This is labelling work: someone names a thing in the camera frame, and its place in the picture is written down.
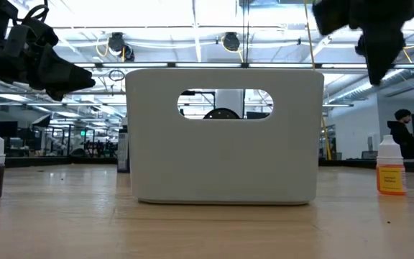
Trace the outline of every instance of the bottle label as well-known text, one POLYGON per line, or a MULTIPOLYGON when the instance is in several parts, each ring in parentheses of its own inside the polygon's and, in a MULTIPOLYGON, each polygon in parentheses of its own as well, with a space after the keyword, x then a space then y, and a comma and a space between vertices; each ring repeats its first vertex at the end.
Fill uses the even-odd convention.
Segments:
POLYGON ((377 168, 379 190, 389 193, 405 193, 405 168, 401 165, 379 166, 377 168))

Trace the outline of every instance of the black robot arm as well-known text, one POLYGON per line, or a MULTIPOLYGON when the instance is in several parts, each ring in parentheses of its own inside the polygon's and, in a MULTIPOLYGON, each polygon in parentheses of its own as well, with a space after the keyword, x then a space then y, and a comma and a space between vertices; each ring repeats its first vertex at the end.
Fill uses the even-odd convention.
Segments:
POLYGON ((356 53, 365 57, 370 83, 379 85, 405 47, 401 29, 414 17, 414 0, 320 0, 313 13, 322 35, 346 25, 362 29, 356 53))
POLYGON ((56 101, 65 94, 95 85, 92 73, 60 58, 53 47, 58 37, 44 23, 49 7, 47 0, 18 19, 18 10, 7 0, 0 0, 0 80, 28 83, 56 101), (9 20, 13 27, 6 39, 9 20))

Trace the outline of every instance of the table surface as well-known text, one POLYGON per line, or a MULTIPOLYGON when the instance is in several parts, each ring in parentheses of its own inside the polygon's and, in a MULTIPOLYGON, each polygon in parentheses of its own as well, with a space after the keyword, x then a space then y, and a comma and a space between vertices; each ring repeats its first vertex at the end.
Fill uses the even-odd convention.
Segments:
POLYGON ((373 170, 321 168, 307 206, 140 204, 111 165, 6 171, 0 258, 414 258, 408 196, 380 196, 373 170))

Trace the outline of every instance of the black jacket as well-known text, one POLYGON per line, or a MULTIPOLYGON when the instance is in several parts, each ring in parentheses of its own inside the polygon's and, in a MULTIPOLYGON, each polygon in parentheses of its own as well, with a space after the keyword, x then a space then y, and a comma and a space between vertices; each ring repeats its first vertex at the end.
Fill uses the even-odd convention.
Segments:
POLYGON ((400 145, 400 151, 405 159, 414 158, 414 137, 408 132, 407 127, 402 122, 387 122, 391 129, 394 141, 400 145))

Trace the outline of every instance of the person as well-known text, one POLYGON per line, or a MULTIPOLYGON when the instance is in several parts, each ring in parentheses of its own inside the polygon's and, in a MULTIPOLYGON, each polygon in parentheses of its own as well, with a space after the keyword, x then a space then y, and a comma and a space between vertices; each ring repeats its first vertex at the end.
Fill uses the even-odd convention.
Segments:
POLYGON ((396 121, 388 121, 394 141, 400 145, 400 152, 404 159, 414 158, 414 137, 408 132, 406 124, 411 121, 411 112, 400 109, 395 112, 396 121))
POLYGON ((105 148, 105 146, 104 146, 104 144, 99 140, 99 141, 97 141, 97 145, 96 145, 96 147, 97 147, 97 156, 99 157, 99 158, 101 158, 101 156, 104 154, 104 148, 105 148))

